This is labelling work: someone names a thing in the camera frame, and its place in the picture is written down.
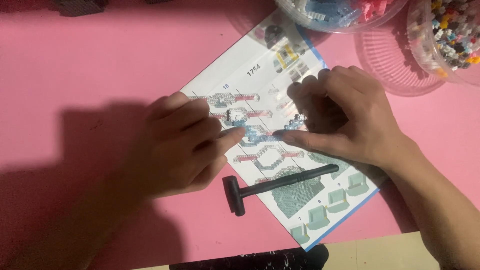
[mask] hand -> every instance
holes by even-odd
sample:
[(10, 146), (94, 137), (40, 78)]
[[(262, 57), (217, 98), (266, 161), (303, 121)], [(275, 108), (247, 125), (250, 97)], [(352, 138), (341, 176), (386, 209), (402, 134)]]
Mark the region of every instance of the hand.
[(160, 98), (116, 172), (118, 184), (141, 198), (206, 188), (226, 164), (225, 152), (245, 134), (244, 128), (235, 128), (219, 138), (221, 127), (209, 117), (204, 100), (190, 101), (181, 92)]
[[(287, 143), (381, 168), (392, 165), (399, 150), (414, 144), (400, 131), (382, 85), (358, 67), (321, 70), (318, 80), (304, 80), (297, 89), (292, 99), (310, 100), (316, 110), (307, 114), (311, 132), (285, 132)], [(338, 112), (328, 98), (343, 113), (330, 120), (315, 119), (320, 118), (319, 112)], [(325, 123), (334, 129), (326, 128)]]

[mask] plastic container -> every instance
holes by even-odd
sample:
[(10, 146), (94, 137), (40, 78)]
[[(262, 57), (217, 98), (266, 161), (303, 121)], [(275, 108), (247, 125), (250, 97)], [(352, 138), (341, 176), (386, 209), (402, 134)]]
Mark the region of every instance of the plastic container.
[[(405, 5), (407, 0), (390, 0), (391, 3), (387, 4), (384, 10), (383, 15), (379, 14), (374, 14), (372, 15), (371, 18), (369, 18), (367, 21), (362, 22), (363, 20), (359, 17), (362, 15), (362, 9), (352, 9), (352, 6), (356, 6), (357, 4), (360, 4), (359, 0), (342, 0), (339, 2), (332, 2), (332, 5), (336, 7), (336, 10), (342, 11), (346, 8), (349, 9), (349, 11), (345, 14), (345, 17), (340, 18), (335, 24), (332, 23), (326, 23), (325, 21), (322, 20), (314, 20), (306, 16), (306, 14), (301, 13), (297, 8), (293, 6), (292, 3), (295, 2), (302, 2), (302, 0), (275, 0), (277, 5), (286, 13), (288, 14), (296, 23), (300, 24), (303, 27), (316, 30), (316, 31), (322, 31), (322, 32), (328, 32), (328, 33), (357, 33), (357, 32), (362, 32), (366, 31), (369, 29), (372, 29), (374, 27), (377, 27), (384, 22), (390, 20), (395, 14), (397, 14)], [(327, 9), (326, 12), (330, 12), (328, 10), (328, 6), (325, 5), (325, 9)]]
[[(479, 4), (480, 0), (471, 3)], [(452, 70), (445, 61), (432, 30), (431, 0), (414, 0), (408, 10), (407, 33), (413, 57), (420, 67), (429, 74), (451, 83), (480, 86), (480, 63), (472, 64), (467, 69)]]

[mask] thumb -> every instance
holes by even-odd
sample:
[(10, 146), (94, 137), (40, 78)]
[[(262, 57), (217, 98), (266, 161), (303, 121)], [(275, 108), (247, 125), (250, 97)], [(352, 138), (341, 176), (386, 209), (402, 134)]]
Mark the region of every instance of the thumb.
[(350, 141), (341, 134), (318, 134), (302, 130), (287, 131), (282, 140), (304, 149), (314, 149), (334, 156), (344, 156)]

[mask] clear plastic bowl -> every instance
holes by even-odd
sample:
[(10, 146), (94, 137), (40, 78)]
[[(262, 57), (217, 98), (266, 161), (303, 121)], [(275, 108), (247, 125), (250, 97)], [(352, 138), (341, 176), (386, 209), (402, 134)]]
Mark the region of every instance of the clear plastic bowl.
[(286, 13), (288, 14), (292, 20), (296, 23), (300, 24), (303, 27), (316, 30), (316, 31), (323, 31), (328, 33), (344, 33), (344, 34), (351, 34), (366, 31), (377, 27), (384, 22), (390, 20), (397, 12), (399, 12), (405, 3), (408, 0), (393, 0), (391, 4), (386, 6), (385, 12), (383, 15), (373, 15), (368, 21), (364, 23), (359, 23), (357, 20), (353, 21), (349, 26), (345, 27), (333, 27), (328, 26), (326, 24), (320, 23), (316, 20), (312, 20), (308, 18), (306, 15), (300, 13), (299, 10), (292, 7), (291, 3), (292, 0), (275, 0), (277, 5)]
[(433, 35), (431, 0), (414, 0), (408, 9), (407, 35), (413, 57), (420, 67), (428, 72), (451, 83), (471, 84), (480, 86), (480, 63), (472, 64), (467, 69), (453, 71), (446, 63)]

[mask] pink table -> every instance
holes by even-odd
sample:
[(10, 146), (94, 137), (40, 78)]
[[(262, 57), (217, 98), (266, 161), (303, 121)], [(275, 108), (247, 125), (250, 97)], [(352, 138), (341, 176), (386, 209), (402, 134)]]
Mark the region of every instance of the pink table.
[[(111, 2), (103, 14), (78, 18), (38, 1), (41, 10), (0, 14), (0, 264), (121, 158), (145, 104), (179, 90), (275, 8), (257, 0)], [(402, 130), (479, 207), (480, 91), (425, 77), (402, 35), (404, 16), (363, 34), (312, 39), (329, 66), (362, 66), (388, 87)], [(245, 216), (230, 213), (221, 183), (230, 174), (226, 167), (206, 190), (136, 213), (95, 268), (296, 247), (258, 198), (245, 200)], [(386, 183), (323, 242), (414, 230)]]

